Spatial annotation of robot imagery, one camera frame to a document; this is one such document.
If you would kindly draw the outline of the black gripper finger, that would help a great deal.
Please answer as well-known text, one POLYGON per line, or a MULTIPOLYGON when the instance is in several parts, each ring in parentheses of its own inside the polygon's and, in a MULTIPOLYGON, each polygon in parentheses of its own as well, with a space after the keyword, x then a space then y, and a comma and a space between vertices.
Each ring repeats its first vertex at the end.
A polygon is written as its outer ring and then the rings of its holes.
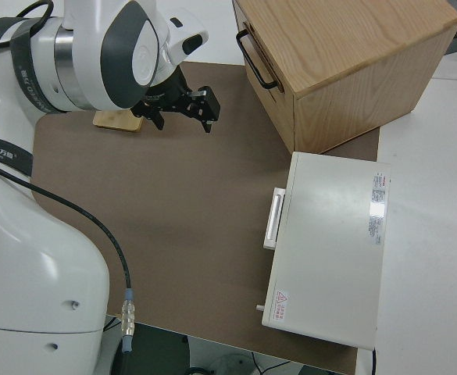
POLYGON ((138 104, 134 105, 130 111, 135 117, 144 117, 145 119, 154 123, 158 130, 163 130, 164 119, 161 112, 164 110, 163 107, 151 105, 150 103, 139 101, 138 104))
POLYGON ((210 86, 200 87, 187 94, 187 115, 198 120, 209 134, 212 124, 219 119, 220 104, 210 86))

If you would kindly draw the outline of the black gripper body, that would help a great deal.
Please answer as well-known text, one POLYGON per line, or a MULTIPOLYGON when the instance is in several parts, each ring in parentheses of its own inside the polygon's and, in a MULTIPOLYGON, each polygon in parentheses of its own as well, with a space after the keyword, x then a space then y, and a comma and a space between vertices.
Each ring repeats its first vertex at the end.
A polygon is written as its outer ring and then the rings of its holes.
POLYGON ((145 94, 145 103, 152 108, 166 111, 167 109, 186 109, 187 97, 191 89, 187 85, 182 70, 174 70, 172 75, 163 82, 150 87, 145 94))

